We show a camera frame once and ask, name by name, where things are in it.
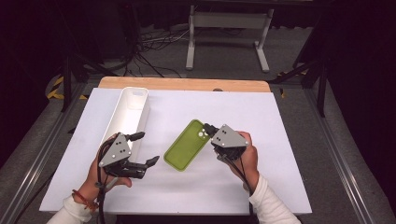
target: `gray floor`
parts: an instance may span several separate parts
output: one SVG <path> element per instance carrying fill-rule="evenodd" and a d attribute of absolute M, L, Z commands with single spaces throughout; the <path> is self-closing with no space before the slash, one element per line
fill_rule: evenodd
<path fill-rule="evenodd" d="M 252 47 L 257 33 L 243 31 L 230 35 L 230 31 L 227 32 L 207 30 L 199 33 L 196 39 L 192 71 L 184 69 L 188 42 L 183 38 L 164 49 L 149 50 L 142 55 L 151 64 L 176 70 L 183 77 L 268 80 L 276 77 L 279 72 L 292 69 L 291 65 L 311 30 L 281 28 L 269 31 L 264 45 L 264 53 L 271 70 L 268 74 L 261 71 Z M 140 69 L 135 62 L 129 64 L 128 69 L 131 71 L 127 76 L 157 77 L 148 66 L 139 62 L 137 64 Z M 172 71 L 159 70 L 166 77 L 177 77 Z M 124 74 L 124 70 L 117 71 L 117 73 Z M 54 79 L 49 83 L 48 89 L 51 88 L 56 77 L 57 74 L 54 74 Z M 92 75 L 89 82 L 84 85 L 83 93 L 90 94 L 92 88 L 97 87 L 100 77 L 100 75 Z M 285 95 L 282 97 L 279 86 L 271 85 L 313 209 L 312 214 L 300 216 L 303 223 L 396 223 L 387 197 L 364 163 L 348 131 L 330 86 L 326 92 L 324 122 L 329 125 L 337 149 L 357 183 L 362 201 L 371 217 L 371 220 L 366 222 L 357 215 L 357 209 L 351 202 L 346 183 L 343 182 L 339 166 L 336 165 L 337 160 L 334 159 L 328 138 L 318 122 L 317 111 L 312 109 L 307 91 L 302 90 L 298 85 L 286 85 L 283 88 Z M 28 199 L 59 164 L 72 137 L 72 134 L 68 132 L 77 126 L 86 102 L 86 100 L 77 100 L 73 109 L 68 112 L 64 126 L 59 131 L 53 147 L 50 148 L 49 159 L 44 168 L 38 171 L 37 180 L 33 180 L 34 187 L 31 193 L 26 194 L 29 195 Z M 0 214 L 7 211 L 8 205 L 19 192 L 18 187 L 34 164 L 36 155 L 48 143 L 53 127 L 62 116 L 60 113 L 62 105 L 62 100 L 49 100 L 45 111 L 0 170 L 0 183 L 2 183 L 0 185 Z M 19 223 L 46 223 L 51 214 L 38 211 L 45 192 L 46 188 L 42 189 L 23 213 Z M 113 216 L 107 217 L 107 223 L 113 223 L 114 220 Z"/>

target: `orange bracelet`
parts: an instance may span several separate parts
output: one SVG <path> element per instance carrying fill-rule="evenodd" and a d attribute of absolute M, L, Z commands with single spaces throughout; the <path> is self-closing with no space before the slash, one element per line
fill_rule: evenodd
<path fill-rule="evenodd" d="M 96 209 L 99 207 L 99 204 L 98 203 L 90 203 L 90 202 L 88 202 L 85 198 L 84 198 L 84 196 L 82 196 L 78 191 L 76 191 L 75 189 L 73 189 L 73 194 L 72 194 L 73 196 L 74 195 L 77 195 L 83 202 L 84 202 L 84 205 L 85 205 L 85 208 L 84 209 L 87 209 L 87 207 L 91 210 L 91 212 L 93 213 L 94 211 L 96 211 Z"/>

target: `green phone case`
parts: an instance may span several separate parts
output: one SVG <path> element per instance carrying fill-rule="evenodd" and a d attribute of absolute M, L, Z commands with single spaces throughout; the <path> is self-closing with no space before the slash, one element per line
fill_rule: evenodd
<path fill-rule="evenodd" d="M 209 139 L 204 124 L 193 119 L 165 152 L 163 159 L 178 171 L 184 171 Z"/>

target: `white sleeve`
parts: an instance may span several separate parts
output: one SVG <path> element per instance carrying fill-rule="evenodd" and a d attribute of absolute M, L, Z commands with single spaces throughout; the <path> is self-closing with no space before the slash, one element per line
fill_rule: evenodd
<path fill-rule="evenodd" d="M 76 203 L 73 196 L 64 199 L 64 206 L 47 224 L 82 224 L 91 219 L 91 210 L 85 209 L 85 205 Z"/>
<path fill-rule="evenodd" d="M 249 201 L 256 209 L 261 224 L 301 224 L 297 217 L 283 204 L 260 175 L 259 183 Z"/>

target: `person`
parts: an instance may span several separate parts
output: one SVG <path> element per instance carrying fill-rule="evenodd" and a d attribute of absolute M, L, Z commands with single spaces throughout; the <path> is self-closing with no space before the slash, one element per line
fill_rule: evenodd
<path fill-rule="evenodd" d="M 243 170 L 247 183 L 251 187 L 253 194 L 248 198 L 253 208 L 256 210 L 257 218 L 261 224 L 301 224 L 300 220 L 283 204 L 273 190 L 268 186 L 268 181 L 259 173 L 257 169 L 258 154 L 254 147 L 249 133 L 239 132 L 247 141 L 249 146 L 242 154 L 241 158 L 234 161 L 239 170 Z M 48 222 L 48 224 L 82 224 L 91 219 L 91 213 L 95 207 L 99 188 L 95 186 L 97 182 L 97 160 L 98 155 L 91 164 L 87 179 L 78 191 L 64 199 L 64 206 Z M 232 172 L 243 180 L 243 177 L 230 164 Z M 114 179 L 113 176 L 106 178 L 106 174 L 101 169 L 102 179 L 106 179 L 106 184 Z M 130 178 L 121 177 L 114 186 L 124 185 L 128 188 L 132 186 Z"/>

